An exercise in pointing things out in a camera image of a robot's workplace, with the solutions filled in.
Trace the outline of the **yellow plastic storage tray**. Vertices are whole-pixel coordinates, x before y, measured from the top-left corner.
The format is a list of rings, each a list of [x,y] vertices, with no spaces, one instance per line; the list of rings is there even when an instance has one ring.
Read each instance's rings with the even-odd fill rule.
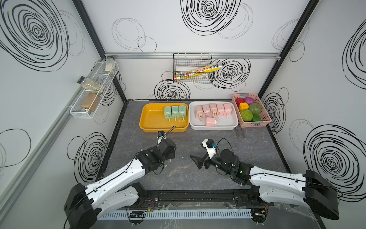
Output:
[[[186,108],[186,117],[178,117],[169,119],[165,118],[165,107],[184,106]],[[184,132],[189,126],[189,109],[184,103],[150,103],[146,104],[140,117],[140,128],[146,133],[157,133],[158,131],[168,132],[171,127],[175,126],[172,132]]]

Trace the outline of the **white plastic storage tray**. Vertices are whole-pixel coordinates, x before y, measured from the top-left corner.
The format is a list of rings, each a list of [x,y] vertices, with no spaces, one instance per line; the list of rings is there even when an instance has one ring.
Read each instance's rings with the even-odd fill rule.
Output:
[[[205,125],[206,117],[203,117],[202,121],[199,121],[198,119],[196,119],[195,111],[194,111],[195,107],[202,106],[202,105],[209,105],[210,103],[225,104],[225,103],[230,103],[230,102],[225,102],[225,101],[193,101],[193,102],[191,102],[189,105],[189,123],[193,130],[233,130],[233,129],[235,129],[235,127],[238,126],[237,115],[235,113],[234,105],[232,103],[230,103],[232,106],[232,113],[229,116],[229,118],[227,118],[225,116],[225,114],[223,116],[221,116],[220,118],[218,118],[218,116],[214,117],[217,120],[216,127],[206,127],[206,125]]]

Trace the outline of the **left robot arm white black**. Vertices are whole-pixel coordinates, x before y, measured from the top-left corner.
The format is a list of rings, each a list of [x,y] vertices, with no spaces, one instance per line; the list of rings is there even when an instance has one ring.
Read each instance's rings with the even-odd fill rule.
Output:
[[[63,207],[65,223],[71,229],[89,229],[107,213],[143,204],[146,190],[137,180],[173,159],[175,151],[175,142],[162,139],[156,146],[137,152],[127,165],[111,175],[86,186],[73,186]]]

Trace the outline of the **yellow toy pepper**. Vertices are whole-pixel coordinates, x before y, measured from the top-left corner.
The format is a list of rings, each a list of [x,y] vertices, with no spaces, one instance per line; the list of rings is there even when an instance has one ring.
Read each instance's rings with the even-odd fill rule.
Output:
[[[248,110],[249,105],[248,105],[248,103],[240,103],[238,109],[239,109],[239,111]]]

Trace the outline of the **red toy pepper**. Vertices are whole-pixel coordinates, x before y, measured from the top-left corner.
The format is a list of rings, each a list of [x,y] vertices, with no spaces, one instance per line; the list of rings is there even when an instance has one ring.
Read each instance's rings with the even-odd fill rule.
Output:
[[[244,103],[244,99],[243,98],[240,98],[240,97],[239,98],[236,98],[235,99],[235,103],[236,103],[237,107],[239,107],[241,103]]]

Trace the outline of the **purple toy vegetable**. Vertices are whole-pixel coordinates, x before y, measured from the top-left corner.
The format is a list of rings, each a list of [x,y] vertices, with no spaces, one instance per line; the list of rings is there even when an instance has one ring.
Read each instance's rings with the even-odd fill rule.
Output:
[[[251,105],[255,102],[252,97],[246,97],[243,100],[244,100],[244,103],[247,103],[248,105]]]

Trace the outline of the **clear bottle on shelf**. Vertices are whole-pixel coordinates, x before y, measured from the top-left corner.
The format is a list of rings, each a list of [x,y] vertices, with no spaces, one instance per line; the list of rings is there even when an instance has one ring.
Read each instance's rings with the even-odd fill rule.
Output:
[[[81,76],[77,83],[80,84],[82,88],[88,92],[94,94],[101,94],[104,92],[104,86],[90,78],[85,78]]]

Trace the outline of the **glass jar on shelf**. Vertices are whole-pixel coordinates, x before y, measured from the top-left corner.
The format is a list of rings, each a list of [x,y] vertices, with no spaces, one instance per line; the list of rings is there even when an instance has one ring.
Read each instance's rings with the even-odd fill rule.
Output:
[[[115,65],[115,58],[113,56],[107,56],[105,59],[105,71],[110,73]]]

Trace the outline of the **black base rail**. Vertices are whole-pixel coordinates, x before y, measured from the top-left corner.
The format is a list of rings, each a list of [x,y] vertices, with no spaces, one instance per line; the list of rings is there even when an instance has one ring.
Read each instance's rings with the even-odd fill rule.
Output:
[[[285,194],[290,200],[269,199],[275,189],[260,191],[258,186],[250,189],[216,189],[216,190],[148,190],[129,207],[133,209],[158,209],[173,203],[233,203],[236,207],[261,209],[275,203],[287,204],[291,207],[310,208],[306,202],[296,203],[294,194]]]

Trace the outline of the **aluminium wall rail back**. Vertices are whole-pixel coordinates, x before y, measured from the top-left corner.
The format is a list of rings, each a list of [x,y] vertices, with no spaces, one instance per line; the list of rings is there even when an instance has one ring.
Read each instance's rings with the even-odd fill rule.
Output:
[[[117,59],[281,59],[280,54],[276,52],[107,52],[105,56],[113,56]]]

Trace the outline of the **aluminium wall rail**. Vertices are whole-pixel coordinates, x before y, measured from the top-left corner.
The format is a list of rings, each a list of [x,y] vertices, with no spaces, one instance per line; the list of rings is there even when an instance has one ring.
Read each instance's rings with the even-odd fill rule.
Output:
[[[61,131],[63,131],[71,117],[69,109],[74,104],[74,102],[76,102],[81,93],[82,90],[79,88],[70,99],[66,107],[63,108],[62,112],[50,126],[38,145],[36,145],[36,147],[30,151],[30,156],[26,158],[14,179],[10,182],[6,190],[1,195],[1,221],[3,221],[3,219],[8,215],[9,211],[12,209],[24,188],[34,175],[35,171],[38,169],[49,150],[52,148]]]
[[[276,52],[107,52],[105,56],[113,56],[117,59],[281,59],[280,54]]]

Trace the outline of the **aluminium wall rail left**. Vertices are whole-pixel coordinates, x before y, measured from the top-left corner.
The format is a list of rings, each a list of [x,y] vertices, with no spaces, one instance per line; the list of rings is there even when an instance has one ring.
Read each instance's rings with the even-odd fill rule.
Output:
[[[36,145],[36,147],[30,151],[30,156],[26,158],[14,179],[10,182],[6,190],[1,195],[1,221],[3,221],[3,219],[8,215],[9,211],[12,209],[24,188],[34,175],[35,171],[38,169],[49,150],[52,148],[61,131],[63,131],[71,117],[69,109],[74,104],[74,102],[76,102],[81,93],[82,90],[79,88],[70,99],[66,107],[63,108],[62,112],[50,126],[38,145]]]

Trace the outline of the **black corner frame post left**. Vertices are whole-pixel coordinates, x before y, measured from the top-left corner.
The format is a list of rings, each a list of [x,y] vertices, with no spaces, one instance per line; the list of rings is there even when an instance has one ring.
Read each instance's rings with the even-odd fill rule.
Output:
[[[72,0],[79,16],[81,17],[82,21],[83,21],[83,24],[91,38],[91,41],[94,45],[94,47],[96,48],[100,58],[104,58],[105,57],[105,50],[103,48],[103,45],[96,33],[96,30],[92,24],[92,21],[87,13],[87,10],[83,4],[83,2],[81,0]],[[113,84],[114,84],[114,87],[116,88],[117,90],[117,93],[118,95],[120,96],[121,100],[123,103],[126,103],[127,102],[127,99],[126,99],[126,96],[123,92],[123,89],[119,83],[119,81],[116,79],[116,77],[113,79]]]

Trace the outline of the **black corner frame post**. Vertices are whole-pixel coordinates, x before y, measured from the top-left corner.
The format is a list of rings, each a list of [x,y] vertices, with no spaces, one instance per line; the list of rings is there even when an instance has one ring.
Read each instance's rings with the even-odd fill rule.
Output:
[[[284,48],[282,49],[280,53],[280,59],[274,64],[272,67],[268,77],[266,78],[264,84],[262,85],[258,96],[259,98],[262,98],[270,86],[271,82],[273,81],[275,75],[277,74],[278,70],[280,69],[282,63],[284,62],[285,58],[289,54],[292,46],[294,45],[296,39],[299,37],[300,32],[302,32],[303,28],[305,27],[306,23],[308,22],[309,18],[313,14],[315,8],[319,4],[320,0],[310,0],[303,11],[301,17],[299,18],[296,26],[294,27],[291,35],[289,36],[287,42],[284,45]]]
[[[72,0],[79,16],[81,17],[82,21],[83,21],[83,24],[91,38],[91,41],[94,45],[94,47],[96,48],[100,58],[104,58],[105,57],[105,50],[103,48],[103,45],[96,33],[96,30],[92,24],[92,21],[87,13],[87,10],[83,4],[83,2],[81,0]],[[127,102],[127,99],[126,99],[126,96],[123,92],[123,89],[119,83],[119,81],[116,79],[116,77],[113,79],[113,84],[114,84],[114,87],[116,88],[117,90],[117,93],[118,95],[120,96],[121,100],[123,103],[126,103]]]

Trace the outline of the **black corner frame post right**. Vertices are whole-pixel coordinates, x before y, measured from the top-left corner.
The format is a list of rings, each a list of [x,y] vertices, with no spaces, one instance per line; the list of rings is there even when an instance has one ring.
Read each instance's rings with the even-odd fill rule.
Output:
[[[258,96],[259,98],[262,98],[270,86],[271,82],[273,81],[275,75],[277,74],[278,70],[280,69],[282,63],[284,62],[285,58],[289,54],[292,46],[294,45],[296,39],[299,37],[300,32],[302,32],[303,28],[305,27],[306,23],[308,22],[309,18],[313,14],[315,8],[319,4],[320,0],[310,0],[303,11],[301,17],[299,18],[296,26],[294,27],[291,35],[289,36],[287,42],[284,45],[284,48],[282,49],[280,53],[280,59],[274,64],[272,67],[268,77],[266,78],[264,84],[262,85]]]

